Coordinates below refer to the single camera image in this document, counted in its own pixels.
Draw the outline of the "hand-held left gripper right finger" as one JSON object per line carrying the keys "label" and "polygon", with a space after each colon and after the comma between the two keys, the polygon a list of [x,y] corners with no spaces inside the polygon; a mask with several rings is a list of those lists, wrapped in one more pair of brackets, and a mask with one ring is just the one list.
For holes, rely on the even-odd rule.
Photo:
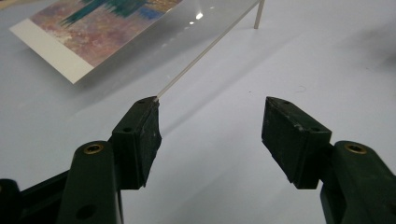
{"label": "hand-held left gripper right finger", "polygon": [[265,99],[262,142],[295,188],[322,186],[327,224],[396,224],[396,175],[373,149],[331,136],[293,103]]}

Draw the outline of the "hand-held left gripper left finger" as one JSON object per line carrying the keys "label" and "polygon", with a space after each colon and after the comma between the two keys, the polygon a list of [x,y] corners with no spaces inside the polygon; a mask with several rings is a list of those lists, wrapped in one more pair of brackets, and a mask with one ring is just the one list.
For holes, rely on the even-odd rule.
{"label": "hand-held left gripper left finger", "polygon": [[135,102],[107,141],[75,151],[56,224],[123,224],[121,193],[146,186],[161,141],[159,99]]}

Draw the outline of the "clear acrylic picture frame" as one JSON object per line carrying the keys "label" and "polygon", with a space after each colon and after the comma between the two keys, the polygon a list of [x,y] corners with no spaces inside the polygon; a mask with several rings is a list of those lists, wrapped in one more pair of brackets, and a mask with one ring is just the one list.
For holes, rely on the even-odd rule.
{"label": "clear acrylic picture frame", "polygon": [[100,101],[124,88],[133,98],[156,94],[189,70],[235,25],[262,9],[264,0],[183,0],[120,51],[73,84],[9,28],[50,3],[0,11],[0,101],[27,98],[81,98]]}

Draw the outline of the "painting print card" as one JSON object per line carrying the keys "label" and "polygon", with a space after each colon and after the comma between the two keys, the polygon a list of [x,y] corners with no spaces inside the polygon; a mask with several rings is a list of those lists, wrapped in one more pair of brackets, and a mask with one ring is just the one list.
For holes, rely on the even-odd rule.
{"label": "painting print card", "polygon": [[58,0],[10,28],[75,84],[183,0]]}

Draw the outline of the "metal frame stand pin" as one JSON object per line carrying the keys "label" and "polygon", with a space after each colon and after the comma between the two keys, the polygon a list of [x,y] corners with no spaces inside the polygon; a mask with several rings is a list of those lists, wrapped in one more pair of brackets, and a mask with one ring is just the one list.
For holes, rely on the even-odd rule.
{"label": "metal frame stand pin", "polygon": [[260,27],[260,23],[261,23],[261,18],[262,18],[262,13],[263,13],[265,1],[266,1],[266,0],[260,0],[260,1],[258,2],[258,8],[257,8],[257,13],[256,13],[256,18],[255,18],[254,25],[253,25],[253,28],[254,28],[254,29],[259,29],[259,27]]}

